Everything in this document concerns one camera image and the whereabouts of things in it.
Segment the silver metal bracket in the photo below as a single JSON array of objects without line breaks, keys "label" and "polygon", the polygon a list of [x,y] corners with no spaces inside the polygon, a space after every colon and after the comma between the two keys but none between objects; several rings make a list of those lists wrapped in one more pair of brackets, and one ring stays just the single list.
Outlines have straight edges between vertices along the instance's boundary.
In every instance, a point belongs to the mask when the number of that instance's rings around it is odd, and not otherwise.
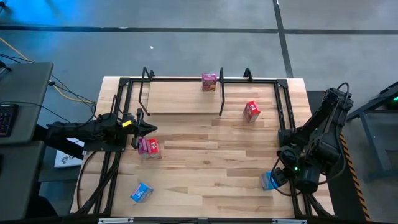
[{"label": "silver metal bracket", "polygon": [[308,222],[300,219],[275,218],[272,224],[308,224]]},{"label": "silver metal bracket", "polygon": [[100,218],[98,224],[132,224],[134,219],[131,217],[119,217],[119,218]]}]

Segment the black metal table frame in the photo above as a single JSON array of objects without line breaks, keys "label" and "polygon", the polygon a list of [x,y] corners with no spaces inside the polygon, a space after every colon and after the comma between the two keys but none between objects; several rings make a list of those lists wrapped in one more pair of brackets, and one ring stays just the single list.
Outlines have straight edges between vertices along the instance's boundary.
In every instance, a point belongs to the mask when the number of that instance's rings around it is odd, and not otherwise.
[{"label": "black metal table frame", "polygon": [[[129,109],[138,102],[141,77],[132,78]],[[278,132],[309,119],[303,80],[232,77],[224,81],[223,114],[152,114],[157,126],[160,159],[143,159],[127,145],[114,185],[103,191],[100,209],[113,217],[207,218],[211,222],[245,222],[260,218],[293,218],[292,199],[276,190],[264,191],[259,176],[277,160]],[[247,123],[246,103],[261,111]],[[130,195],[143,182],[154,189],[143,203]]]}]

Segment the wooden shelf with black frame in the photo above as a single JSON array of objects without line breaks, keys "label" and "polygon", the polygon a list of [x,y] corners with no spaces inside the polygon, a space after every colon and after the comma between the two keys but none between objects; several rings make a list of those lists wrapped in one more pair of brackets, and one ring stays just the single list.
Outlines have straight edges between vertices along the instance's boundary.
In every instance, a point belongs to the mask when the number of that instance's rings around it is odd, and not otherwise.
[{"label": "wooden shelf with black frame", "polygon": [[224,74],[212,75],[215,89],[204,91],[201,78],[156,77],[153,70],[142,69],[138,102],[147,116],[152,114],[223,114],[225,104]]}]

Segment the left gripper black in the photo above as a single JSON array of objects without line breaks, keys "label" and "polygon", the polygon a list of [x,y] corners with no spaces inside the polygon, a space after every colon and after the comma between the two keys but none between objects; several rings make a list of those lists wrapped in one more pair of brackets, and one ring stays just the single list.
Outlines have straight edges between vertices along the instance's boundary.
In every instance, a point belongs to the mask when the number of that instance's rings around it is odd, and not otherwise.
[{"label": "left gripper black", "polygon": [[[133,135],[131,146],[134,149],[138,149],[138,138],[141,136],[141,123],[143,121],[144,112],[141,108],[137,109],[136,115],[128,114],[125,118],[121,120],[121,131],[126,135]],[[144,129],[145,133],[151,133],[157,130],[157,126],[149,123],[145,123]]]}]

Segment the purple Raisin Bran cereal box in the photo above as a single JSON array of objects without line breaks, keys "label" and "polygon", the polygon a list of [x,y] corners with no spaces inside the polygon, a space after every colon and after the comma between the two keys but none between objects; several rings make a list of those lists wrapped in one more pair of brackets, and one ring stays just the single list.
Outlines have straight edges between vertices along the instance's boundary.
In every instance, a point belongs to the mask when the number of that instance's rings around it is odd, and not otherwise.
[{"label": "purple Raisin Bran cereal box", "polygon": [[147,141],[144,137],[138,139],[138,153],[143,159],[150,158],[149,151],[147,148]]},{"label": "purple Raisin Bran cereal box", "polygon": [[216,73],[204,73],[201,80],[203,91],[215,91],[217,83]]}]

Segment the blue Rice Krispies cereal box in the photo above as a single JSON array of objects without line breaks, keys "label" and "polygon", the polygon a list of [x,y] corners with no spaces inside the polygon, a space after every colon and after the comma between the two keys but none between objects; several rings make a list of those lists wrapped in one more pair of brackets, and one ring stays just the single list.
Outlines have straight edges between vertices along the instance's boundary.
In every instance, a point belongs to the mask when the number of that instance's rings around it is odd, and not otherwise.
[{"label": "blue Rice Krispies cereal box", "polygon": [[277,183],[271,176],[271,171],[267,171],[267,172],[263,173],[260,176],[259,180],[260,180],[263,190],[273,190],[273,189],[278,188]]},{"label": "blue Rice Krispies cereal box", "polygon": [[133,191],[133,193],[130,195],[130,198],[136,203],[143,203],[153,191],[154,189],[152,187],[143,182],[140,182],[136,189]]}]

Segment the black platform with hazard stripe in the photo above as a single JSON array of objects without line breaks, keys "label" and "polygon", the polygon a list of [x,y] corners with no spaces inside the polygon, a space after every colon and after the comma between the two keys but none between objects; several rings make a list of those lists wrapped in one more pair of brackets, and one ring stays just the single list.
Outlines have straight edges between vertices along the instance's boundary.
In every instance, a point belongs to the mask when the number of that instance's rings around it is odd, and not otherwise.
[{"label": "black platform with hazard stripe", "polygon": [[370,221],[358,175],[354,169],[346,139],[342,134],[340,140],[346,158],[346,168],[339,177],[319,186],[314,196],[327,212],[339,219],[356,222]]}]

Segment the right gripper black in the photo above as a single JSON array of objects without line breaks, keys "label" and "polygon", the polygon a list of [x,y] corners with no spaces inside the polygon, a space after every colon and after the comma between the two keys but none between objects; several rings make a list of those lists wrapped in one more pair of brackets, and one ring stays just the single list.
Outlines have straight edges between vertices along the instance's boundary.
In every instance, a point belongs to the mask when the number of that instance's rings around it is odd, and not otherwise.
[{"label": "right gripper black", "polygon": [[286,184],[290,179],[295,178],[295,169],[291,169],[288,167],[281,169],[280,167],[278,167],[271,171],[271,176],[277,176],[277,181],[273,181],[273,186],[275,189],[278,189],[279,187]]}]

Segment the red Froot Loops cereal box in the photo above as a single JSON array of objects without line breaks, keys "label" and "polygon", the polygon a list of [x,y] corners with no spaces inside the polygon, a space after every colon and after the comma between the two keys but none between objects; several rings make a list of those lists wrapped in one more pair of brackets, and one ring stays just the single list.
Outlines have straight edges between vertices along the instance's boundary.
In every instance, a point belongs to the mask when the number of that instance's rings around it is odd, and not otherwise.
[{"label": "red Froot Loops cereal box", "polygon": [[247,123],[252,123],[257,120],[258,116],[260,115],[261,111],[259,106],[255,101],[249,101],[246,103],[246,106],[243,110],[243,116]]},{"label": "red Froot Loops cereal box", "polygon": [[148,139],[146,143],[147,143],[148,154],[150,155],[150,157],[154,159],[160,159],[161,153],[157,140],[155,138]]}]

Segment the grey desk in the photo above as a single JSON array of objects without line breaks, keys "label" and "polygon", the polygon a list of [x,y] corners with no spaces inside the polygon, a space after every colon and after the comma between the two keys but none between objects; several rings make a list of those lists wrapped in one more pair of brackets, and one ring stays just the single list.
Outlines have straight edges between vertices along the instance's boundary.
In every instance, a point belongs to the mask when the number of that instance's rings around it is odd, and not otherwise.
[{"label": "grey desk", "polygon": [[42,141],[0,146],[0,221],[25,217],[44,148]]},{"label": "grey desk", "polygon": [[49,85],[52,62],[14,63],[0,75],[0,104],[18,104],[11,135],[0,137],[2,144],[20,144],[32,140],[40,106]]}]

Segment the dark metal cart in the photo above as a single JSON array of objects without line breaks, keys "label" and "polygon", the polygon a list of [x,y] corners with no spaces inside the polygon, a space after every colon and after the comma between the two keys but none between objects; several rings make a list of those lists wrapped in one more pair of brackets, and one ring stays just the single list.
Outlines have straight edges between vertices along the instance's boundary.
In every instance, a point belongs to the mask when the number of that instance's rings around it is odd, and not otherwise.
[{"label": "dark metal cart", "polygon": [[365,180],[398,177],[398,168],[393,167],[389,157],[390,152],[398,153],[398,81],[354,110],[346,120],[356,118],[361,120],[376,164],[376,171]]}]

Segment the black backlit keyboard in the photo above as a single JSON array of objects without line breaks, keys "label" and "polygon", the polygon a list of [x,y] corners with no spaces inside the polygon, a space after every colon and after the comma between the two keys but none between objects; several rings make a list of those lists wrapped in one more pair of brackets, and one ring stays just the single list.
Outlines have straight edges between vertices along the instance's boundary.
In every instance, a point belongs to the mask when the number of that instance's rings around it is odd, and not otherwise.
[{"label": "black backlit keyboard", "polygon": [[11,135],[19,105],[1,104],[0,105],[0,137],[9,137]]}]

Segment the white printed box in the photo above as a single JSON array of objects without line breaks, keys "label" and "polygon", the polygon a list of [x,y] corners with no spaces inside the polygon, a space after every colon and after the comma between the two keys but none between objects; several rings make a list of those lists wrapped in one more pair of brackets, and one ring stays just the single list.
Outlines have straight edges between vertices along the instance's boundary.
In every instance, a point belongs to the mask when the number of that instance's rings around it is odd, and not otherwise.
[{"label": "white printed box", "polygon": [[[85,143],[77,138],[67,138],[68,141],[73,142],[81,147],[85,145]],[[66,168],[66,167],[73,167],[73,166],[80,166],[82,165],[83,161],[76,157],[70,156],[65,154],[62,151],[57,151],[55,156],[54,168]]]}]

